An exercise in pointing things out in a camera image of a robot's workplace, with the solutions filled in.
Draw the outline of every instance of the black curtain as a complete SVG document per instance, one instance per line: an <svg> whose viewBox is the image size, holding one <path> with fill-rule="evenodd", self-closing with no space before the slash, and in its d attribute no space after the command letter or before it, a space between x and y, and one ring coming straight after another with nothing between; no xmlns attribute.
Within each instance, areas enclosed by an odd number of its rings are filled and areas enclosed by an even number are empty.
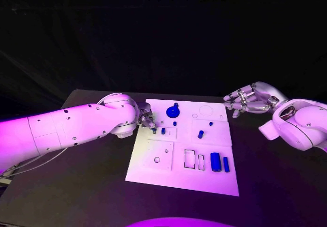
<svg viewBox="0 0 327 227"><path fill-rule="evenodd" d="M224 96L255 81L327 102L324 8L180 1L2 1L1 118L74 89Z"/></svg>

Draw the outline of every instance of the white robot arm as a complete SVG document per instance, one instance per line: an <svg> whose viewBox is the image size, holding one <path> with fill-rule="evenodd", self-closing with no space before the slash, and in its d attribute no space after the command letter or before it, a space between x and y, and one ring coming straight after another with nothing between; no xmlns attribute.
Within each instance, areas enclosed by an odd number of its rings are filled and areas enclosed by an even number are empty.
<svg viewBox="0 0 327 227"><path fill-rule="evenodd" d="M224 96L224 106L234 109L233 118L242 112L272 113L259 131L269 140L278 136L296 149L318 147L327 152L327 105L305 99L288 100L263 82L256 82Z"/></svg>
<svg viewBox="0 0 327 227"><path fill-rule="evenodd" d="M149 104L136 104L119 93L109 94L98 104L0 122L0 174L21 161L86 143L108 133L119 138L132 135L136 124L155 128Z"/></svg>

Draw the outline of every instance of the dark table surface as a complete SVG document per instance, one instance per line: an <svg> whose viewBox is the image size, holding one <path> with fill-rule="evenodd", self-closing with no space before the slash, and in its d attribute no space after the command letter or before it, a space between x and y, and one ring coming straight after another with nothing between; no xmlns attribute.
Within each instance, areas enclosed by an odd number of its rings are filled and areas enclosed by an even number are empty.
<svg viewBox="0 0 327 227"><path fill-rule="evenodd" d="M63 107L96 103L110 92L74 90ZM220 97L125 93L145 98L217 102ZM134 135L115 135L67 149L17 175L0 198L0 222L24 227L122 227L159 217L188 217L233 226L325 226L327 153L268 141L257 127L269 114L227 111L239 197L125 181ZM59 151L40 158L40 164Z"/></svg>

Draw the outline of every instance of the robotic hand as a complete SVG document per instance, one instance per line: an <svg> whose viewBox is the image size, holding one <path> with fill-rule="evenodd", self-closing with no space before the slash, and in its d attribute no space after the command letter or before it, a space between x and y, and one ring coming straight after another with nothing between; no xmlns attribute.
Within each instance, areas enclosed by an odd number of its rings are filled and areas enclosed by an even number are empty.
<svg viewBox="0 0 327 227"><path fill-rule="evenodd" d="M109 94L96 104L0 122L0 174L21 161L99 139L108 133L118 138L132 135L138 124L157 127L149 104L136 104L121 93Z"/></svg>
<svg viewBox="0 0 327 227"><path fill-rule="evenodd" d="M315 146L327 152L325 104L305 99L288 100L278 89L263 82L242 87L223 100L227 109L234 109L233 118L244 111L272 113L272 120L259 127L269 140L280 136L293 148L306 150Z"/></svg>

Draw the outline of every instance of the white board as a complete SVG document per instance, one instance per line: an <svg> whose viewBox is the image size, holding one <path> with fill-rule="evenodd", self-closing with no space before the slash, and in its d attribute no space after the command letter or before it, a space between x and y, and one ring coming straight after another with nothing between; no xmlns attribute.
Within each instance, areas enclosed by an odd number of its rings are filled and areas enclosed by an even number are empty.
<svg viewBox="0 0 327 227"><path fill-rule="evenodd" d="M239 196L223 104L157 99L147 99L147 102L158 129L155 134L148 128L138 129L125 180ZM174 103L180 115L168 118L165 110ZM220 172L211 171L213 152L220 154ZM223 157L227 157L229 173L224 172Z"/></svg>

